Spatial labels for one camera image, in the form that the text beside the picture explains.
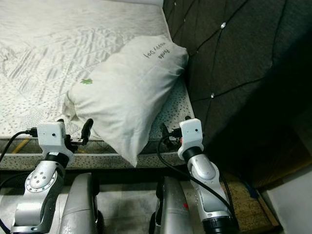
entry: robotic arm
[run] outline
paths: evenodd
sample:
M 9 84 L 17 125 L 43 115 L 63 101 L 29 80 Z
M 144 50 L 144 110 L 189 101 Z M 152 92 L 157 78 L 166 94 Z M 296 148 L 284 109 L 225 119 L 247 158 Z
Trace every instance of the robotic arm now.
M 189 119 L 180 124 L 182 145 L 180 159 L 186 161 L 191 176 L 217 192 L 228 201 L 219 182 L 219 170 L 203 153 L 202 130 L 199 119 Z M 196 192 L 196 202 L 204 230 L 208 234 L 235 234 L 238 226 L 233 214 L 215 195 L 191 181 Z
M 88 142 L 92 125 L 93 120 L 87 120 L 79 139 L 66 135 L 63 121 L 38 126 L 38 141 L 45 158 L 26 179 L 25 192 L 17 206 L 11 233 L 43 234 L 50 231 L 65 168 L 73 161 L 77 145 Z

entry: gray fabric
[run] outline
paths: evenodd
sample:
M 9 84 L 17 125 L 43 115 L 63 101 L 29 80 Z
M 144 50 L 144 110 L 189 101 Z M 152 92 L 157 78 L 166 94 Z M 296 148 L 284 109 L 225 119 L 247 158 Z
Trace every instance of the gray fabric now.
M 278 105 L 276 100 L 281 101 L 283 96 L 274 101 L 265 98 L 271 89 L 277 96 L 287 95 L 284 89 L 291 93 L 292 86 L 284 84 L 281 73 L 277 79 L 273 71 L 289 48 L 308 33 L 312 25 L 311 1 L 165 0 L 164 12 L 174 42 L 185 46 L 190 54 L 186 82 L 195 116 L 203 124 L 204 145 L 212 157 L 221 162 L 243 158 L 243 152 L 291 121 L 311 101 L 303 99 L 303 95 L 299 99 L 298 95 L 300 108 L 291 102 L 275 112 L 270 102 Z M 224 22 L 226 27 L 220 29 Z M 286 63 L 279 72 L 294 64 Z M 293 68 L 297 74 L 303 73 L 299 66 Z M 299 82 L 297 77 L 285 79 Z M 302 83 L 310 87 L 311 80 Z M 253 105 L 245 108 L 251 96 Z

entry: floor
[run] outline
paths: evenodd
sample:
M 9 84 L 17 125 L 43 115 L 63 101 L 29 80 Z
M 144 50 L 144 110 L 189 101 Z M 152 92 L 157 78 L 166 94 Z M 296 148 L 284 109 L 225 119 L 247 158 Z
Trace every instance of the floor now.
M 187 198 L 194 233 L 204 233 L 195 206 L 194 190 L 189 182 L 182 182 Z M 58 196 L 56 212 L 50 230 L 57 234 L 70 187 L 64 187 Z M 156 183 L 101 185 L 97 196 L 98 210 L 104 217 L 105 234 L 147 234 L 149 221 L 156 208 Z M 7 227 L 14 217 L 22 189 L 5 188 L 0 193 L 0 216 Z

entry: pillowcase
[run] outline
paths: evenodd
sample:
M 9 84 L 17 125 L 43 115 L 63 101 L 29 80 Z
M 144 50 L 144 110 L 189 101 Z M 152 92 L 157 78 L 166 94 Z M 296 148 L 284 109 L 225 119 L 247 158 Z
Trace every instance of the pillowcase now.
M 136 166 L 152 123 L 187 62 L 186 49 L 165 36 L 136 37 L 74 84 L 63 112 L 79 126 L 92 118 L 94 132 Z

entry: headboard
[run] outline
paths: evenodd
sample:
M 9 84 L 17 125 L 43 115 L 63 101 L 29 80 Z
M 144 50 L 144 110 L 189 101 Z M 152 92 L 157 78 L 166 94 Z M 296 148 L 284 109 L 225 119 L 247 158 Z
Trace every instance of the headboard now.
M 311 102 L 312 1 L 165 0 L 204 145 L 240 163 Z

